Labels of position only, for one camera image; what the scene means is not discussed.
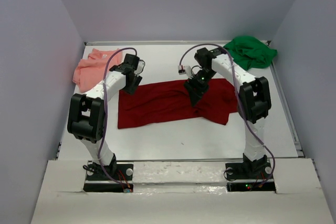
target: gray wall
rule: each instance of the gray wall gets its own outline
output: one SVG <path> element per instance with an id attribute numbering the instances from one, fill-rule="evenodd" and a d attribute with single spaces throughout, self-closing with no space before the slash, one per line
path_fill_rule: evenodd
<path id="1" fill-rule="evenodd" d="M 30 223 L 82 40 L 61 0 L 0 0 L 0 223 Z"/>
<path id="2" fill-rule="evenodd" d="M 272 47 L 304 153 L 316 161 L 336 220 L 336 2 L 296 0 Z"/>
<path id="3" fill-rule="evenodd" d="M 294 0 L 62 0 L 84 41 L 270 40 Z"/>

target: crumpled green fabric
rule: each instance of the crumpled green fabric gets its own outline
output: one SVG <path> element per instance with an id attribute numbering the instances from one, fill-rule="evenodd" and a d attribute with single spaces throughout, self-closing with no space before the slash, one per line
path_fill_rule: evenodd
<path id="1" fill-rule="evenodd" d="M 267 68 L 278 53 L 251 36 L 236 37 L 224 47 L 230 52 L 234 62 L 245 70 Z"/>

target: pink cloth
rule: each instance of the pink cloth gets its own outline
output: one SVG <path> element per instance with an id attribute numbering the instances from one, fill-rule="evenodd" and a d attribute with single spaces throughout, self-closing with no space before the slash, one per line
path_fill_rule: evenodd
<path id="1" fill-rule="evenodd" d="M 72 81 L 78 85 L 80 92 L 84 93 L 92 89 L 103 79 L 106 63 L 115 51 L 99 51 L 93 48 L 88 59 L 81 59 L 73 73 Z M 110 61 L 109 69 L 119 65 L 122 60 L 122 52 L 117 53 Z"/>

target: red cloth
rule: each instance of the red cloth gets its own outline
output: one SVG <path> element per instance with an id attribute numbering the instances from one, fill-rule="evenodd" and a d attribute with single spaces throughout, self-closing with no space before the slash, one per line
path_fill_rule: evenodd
<path id="1" fill-rule="evenodd" d="M 225 79 L 209 81 L 209 90 L 195 107 L 184 88 L 185 80 L 139 86 L 134 95 L 119 92 L 118 128 L 132 128 L 204 117 L 225 125 L 229 114 L 237 112 L 234 87 Z"/>

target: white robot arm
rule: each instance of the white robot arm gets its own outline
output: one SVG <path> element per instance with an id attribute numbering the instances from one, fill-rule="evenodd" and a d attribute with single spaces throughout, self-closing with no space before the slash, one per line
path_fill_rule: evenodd
<path id="1" fill-rule="evenodd" d="M 142 72 L 143 68 L 144 61 L 131 54 L 126 54 L 122 64 L 113 66 L 105 78 L 107 102 L 119 90 L 133 94 L 142 79 L 139 73 Z M 88 110 L 90 111 L 90 115 L 84 115 L 83 112 Z M 85 145 L 96 169 L 100 169 L 98 153 L 102 141 L 104 120 L 103 81 L 84 94 L 74 94 L 72 96 L 68 118 L 68 132 Z M 116 157 L 106 142 L 101 147 L 100 161 L 108 173 L 113 176 L 117 169 Z"/>
<path id="2" fill-rule="evenodd" d="M 201 66 L 201 70 L 193 74 L 189 66 L 179 66 L 180 74 L 187 74 L 189 79 L 184 86 L 189 92 L 192 106 L 194 106 L 208 90 L 208 82 L 219 73 L 230 83 L 235 84 L 239 90 L 239 99 L 244 111 L 239 111 L 245 119 L 246 145 L 243 154 L 243 163 L 227 164 L 230 167 L 231 179 L 255 178 L 265 171 L 270 164 L 264 146 L 253 136 L 249 128 L 263 141 L 265 117 L 271 108 L 268 81 L 265 77 L 256 78 L 234 63 L 235 79 L 233 79 L 232 64 L 228 54 L 220 48 L 208 51 L 199 49 L 195 59 Z"/>

